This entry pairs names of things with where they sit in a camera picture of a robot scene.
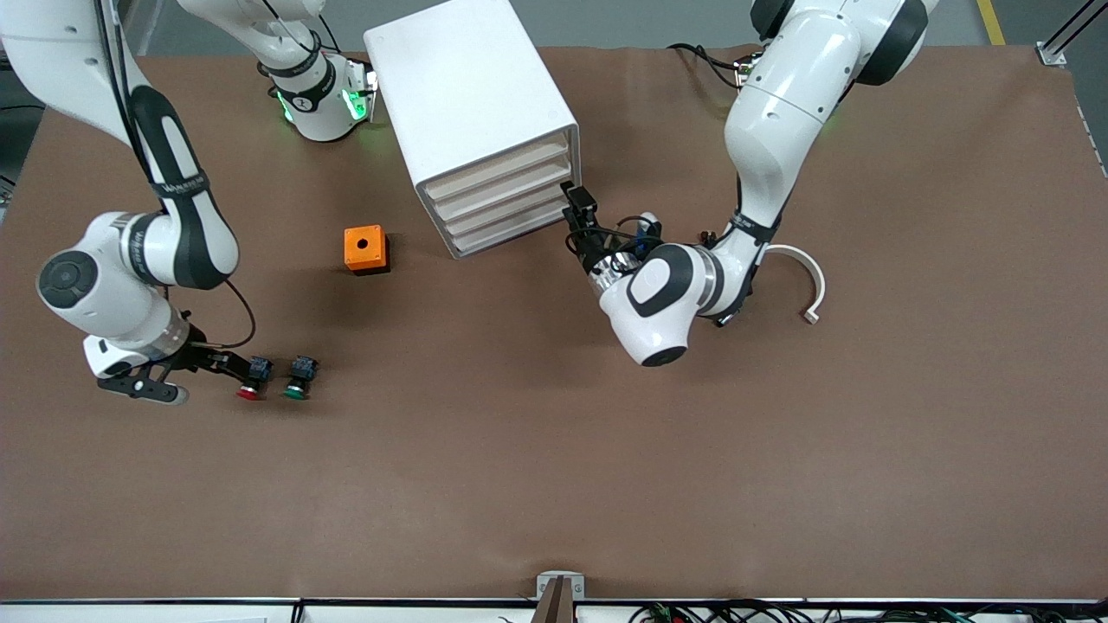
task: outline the white curved tube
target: white curved tube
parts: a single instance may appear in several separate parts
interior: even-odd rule
[[[827,293],[828,282],[823,277],[823,269],[815,259],[804,253],[803,249],[797,248],[789,245],[769,245],[766,247],[766,253],[780,253],[781,255],[788,255],[789,257],[799,262],[804,268],[808,268],[808,274],[812,276],[812,283],[815,284],[815,298],[812,299],[812,304],[804,309],[804,319],[808,324],[814,325],[819,321],[820,316],[815,313],[819,309],[820,304],[823,303],[823,295]]]

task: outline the green light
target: green light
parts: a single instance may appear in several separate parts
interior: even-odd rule
[[[355,121],[361,121],[366,118],[366,105],[361,103],[361,96],[358,93],[351,93],[343,89],[342,101],[347,103],[347,108],[350,109],[350,116]]]
[[[288,112],[288,104],[285,103],[285,98],[281,96],[280,91],[277,92],[277,101],[280,102],[280,108],[285,109],[285,119],[289,123],[293,123],[293,113]]]

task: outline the table surface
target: table surface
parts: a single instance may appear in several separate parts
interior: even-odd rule
[[[720,227],[733,93],[673,51],[546,49],[605,222]],[[285,125],[248,58],[142,59],[242,245],[240,351],[322,362],[311,400],[181,374],[95,388],[34,279],[94,215],[154,207],[131,154],[45,115],[0,227],[0,595],[1097,598],[1108,583],[1108,183],[1065,71],[929,48],[817,141],[725,329],[619,348],[555,225],[451,259],[384,124]],[[380,223],[393,272],[353,277]],[[226,288],[175,289],[213,339]]]

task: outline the white storage box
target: white storage box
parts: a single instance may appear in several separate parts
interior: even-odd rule
[[[367,30],[408,173],[454,257],[562,218],[577,122],[507,0],[450,0]]]

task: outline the orange cube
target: orange cube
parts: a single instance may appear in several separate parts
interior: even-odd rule
[[[355,275],[389,272],[389,239],[380,225],[350,227],[343,232],[342,252],[347,268]]]

